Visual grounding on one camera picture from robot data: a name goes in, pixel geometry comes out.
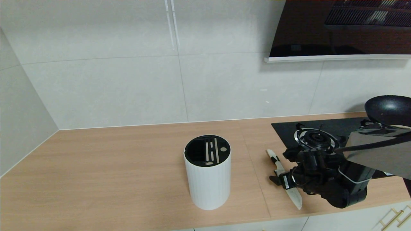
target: cabinet handle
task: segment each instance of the cabinet handle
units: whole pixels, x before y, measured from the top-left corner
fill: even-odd
[[[380,223],[383,225],[381,231],[384,231],[384,230],[388,229],[388,227],[390,227],[390,225],[392,225],[394,223],[394,221],[396,221],[398,219],[398,217],[401,216],[401,214],[404,212],[403,210],[400,210],[399,212],[397,212],[393,208],[391,210],[395,213],[395,216],[393,218],[391,218],[391,220],[387,224],[384,224],[384,222],[382,222],[382,220],[380,220]]]
[[[410,219],[411,217],[411,213],[409,213],[402,221],[399,221],[397,227],[401,227],[406,221],[408,221],[408,219]]]

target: white tile wall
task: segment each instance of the white tile wall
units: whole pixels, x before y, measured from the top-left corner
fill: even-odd
[[[179,54],[269,52],[285,0],[174,0]]]
[[[0,70],[20,65],[9,41],[0,29]]]
[[[375,95],[409,96],[406,61],[263,63],[283,6],[3,0],[0,15],[60,129],[362,111]]]
[[[59,129],[187,121],[177,56],[23,67]]]
[[[411,61],[327,61],[310,114],[364,111],[364,103],[378,95],[411,97]]]
[[[323,63],[267,64],[266,55],[181,55],[189,121],[308,114]]]
[[[58,129],[19,65],[0,71],[0,175]]]
[[[1,22],[22,64],[177,55],[164,0],[3,0]]]

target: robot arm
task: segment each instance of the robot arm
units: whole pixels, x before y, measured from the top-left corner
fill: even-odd
[[[374,124],[351,133],[347,147],[332,154],[320,149],[289,149],[284,157],[298,166],[278,177],[283,185],[298,187],[307,194],[318,194],[337,208],[363,201],[367,184],[375,169],[411,178],[411,130]]]

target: white cabinet door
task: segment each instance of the white cabinet door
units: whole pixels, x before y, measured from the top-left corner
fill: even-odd
[[[267,222],[195,228],[195,231],[301,231],[307,218],[308,217],[299,217]]]
[[[404,209],[407,203],[409,203],[409,201],[374,208],[311,216],[308,218],[307,223],[305,224],[302,231],[381,230],[382,225],[379,223],[379,220],[383,219],[384,217],[388,217],[389,220],[394,216],[393,212],[391,212],[391,215],[387,215],[390,212],[391,208],[401,210]]]

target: cable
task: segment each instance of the cable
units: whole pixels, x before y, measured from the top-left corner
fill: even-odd
[[[405,133],[403,136],[395,138],[395,139],[380,141],[377,143],[368,143],[368,144],[362,144],[358,146],[336,148],[334,149],[334,152],[341,155],[343,152],[382,148],[382,147],[392,146],[392,145],[405,143],[409,141],[411,141],[411,132]]]

